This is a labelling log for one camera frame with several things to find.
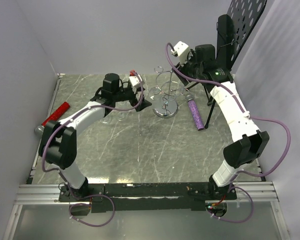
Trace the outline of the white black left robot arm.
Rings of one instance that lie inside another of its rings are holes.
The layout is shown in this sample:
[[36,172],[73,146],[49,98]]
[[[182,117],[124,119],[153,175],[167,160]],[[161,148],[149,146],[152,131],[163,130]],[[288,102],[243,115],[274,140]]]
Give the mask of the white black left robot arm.
[[142,77],[134,70],[127,83],[118,74],[107,73],[102,86],[83,108],[60,121],[48,121],[43,128],[38,149],[42,171],[57,171],[77,201],[83,201],[89,195],[88,179],[75,162],[77,137],[111,111],[118,111],[116,104],[119,102],[129,102],[131,109],[137,112],[152,105],[145,99]]

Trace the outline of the red glitter microphone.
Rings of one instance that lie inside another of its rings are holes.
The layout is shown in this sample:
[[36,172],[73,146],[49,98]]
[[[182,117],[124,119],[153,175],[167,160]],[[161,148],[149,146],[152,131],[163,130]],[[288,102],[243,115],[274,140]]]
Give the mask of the red glitter microphone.
[[37,137],[41,137],[44,128],[49,121],[57,121],[59,120],[62,115],[70,108],[70,105],[68,102],[63,102],[53,113],[50,114],[50,116],[39,126],[37,126],[34,130],[34,133]]

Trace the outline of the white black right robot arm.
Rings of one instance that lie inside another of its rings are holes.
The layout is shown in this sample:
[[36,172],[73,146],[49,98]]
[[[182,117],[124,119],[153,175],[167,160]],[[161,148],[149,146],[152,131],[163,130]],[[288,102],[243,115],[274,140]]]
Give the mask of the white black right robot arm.
[[231,179],[248,164],[259,158],[270,137],[261,131],[250,118],[236,89],[233,76],[228,68],[216,59],[215,47],[211,44],[197,45],[191,49],[179,41],[171,50],[179,58],[175,66],[181,73],[181,80],[189,78],[203,81],[203,86],[218,104],[231,132],[232,143],[223,149],[224,160],[211,176],[209,196],[220,199],[226,193]]

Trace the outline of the clear wine glass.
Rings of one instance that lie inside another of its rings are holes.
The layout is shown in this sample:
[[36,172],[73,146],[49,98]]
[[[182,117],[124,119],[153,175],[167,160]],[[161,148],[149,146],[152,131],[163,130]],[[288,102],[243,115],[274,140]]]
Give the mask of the clear wine glass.
[[128,115],[129,113],[127,111],[119,111],[117,114],[116,114],[116,119],[119,121],[119,122],[122,122],[122,121],[125,121],[127,118],[128,118]]
[[106,117],[103,117],[103,118],[100,120],[100,122],[101,122],[102,124],[107,125],[107,124],[110,124],[110,123],[112,122],[112,120],[113,120],[113,117],[112,117],[112,116],[106,116]]
[[162,97],[162,91],[158,87],[152,87],[148,92],[148,99],[152,102],[159,101]]

